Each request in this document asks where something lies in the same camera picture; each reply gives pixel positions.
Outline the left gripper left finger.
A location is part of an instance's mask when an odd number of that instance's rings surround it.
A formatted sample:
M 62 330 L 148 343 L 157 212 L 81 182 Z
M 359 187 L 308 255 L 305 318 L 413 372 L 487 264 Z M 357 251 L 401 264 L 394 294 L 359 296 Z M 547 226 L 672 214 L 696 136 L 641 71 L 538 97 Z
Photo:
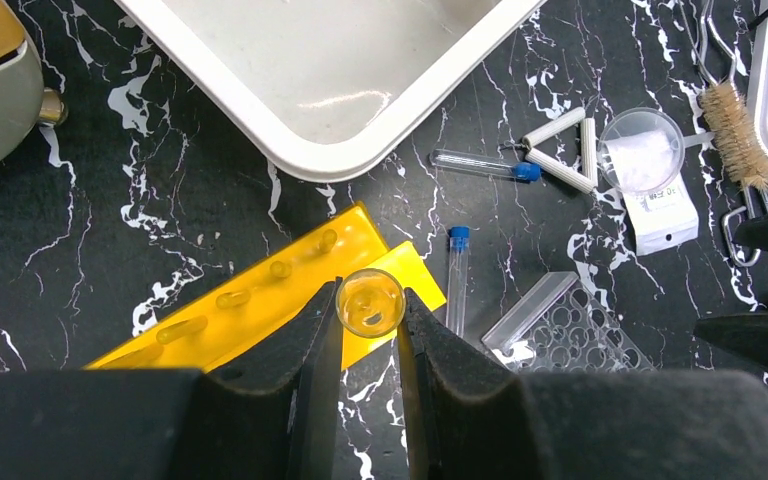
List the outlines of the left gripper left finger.
M 0 479 L 311 479 L 332 471 L 340 280 L 212 373 L 0 374 Z

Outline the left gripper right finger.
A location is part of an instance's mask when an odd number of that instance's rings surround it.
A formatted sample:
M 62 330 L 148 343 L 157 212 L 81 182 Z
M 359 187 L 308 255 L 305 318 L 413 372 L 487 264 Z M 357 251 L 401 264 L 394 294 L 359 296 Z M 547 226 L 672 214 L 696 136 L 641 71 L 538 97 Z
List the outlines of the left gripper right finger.
M 748 374 L 515 373 L 405 298 L 413 479 L 768 479 L 768 389 Z

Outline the yellow test tube rack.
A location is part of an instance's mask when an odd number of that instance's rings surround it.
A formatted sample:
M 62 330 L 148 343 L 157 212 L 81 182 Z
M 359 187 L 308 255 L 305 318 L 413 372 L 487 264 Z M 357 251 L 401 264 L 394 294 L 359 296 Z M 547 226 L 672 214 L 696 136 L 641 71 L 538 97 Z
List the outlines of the yellow test tube rack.
M 392 274 L 430 310 L 445 303 L 413 244 L 389 247 L 357 203 L 88 366 L 215 370 L 285 325 L 323 284 L 364 268 Z

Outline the glass test tube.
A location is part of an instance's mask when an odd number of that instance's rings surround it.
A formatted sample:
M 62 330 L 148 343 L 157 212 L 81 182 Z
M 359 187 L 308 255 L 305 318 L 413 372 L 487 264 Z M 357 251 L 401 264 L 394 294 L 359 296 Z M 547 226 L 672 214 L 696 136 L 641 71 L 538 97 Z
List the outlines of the glass test tube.
M 394 332 L 404 318 L 406 296 L 389 272 L 365 268 L 342 280 L 336 294 L 342 325 L 362 338 L 381 338 Z

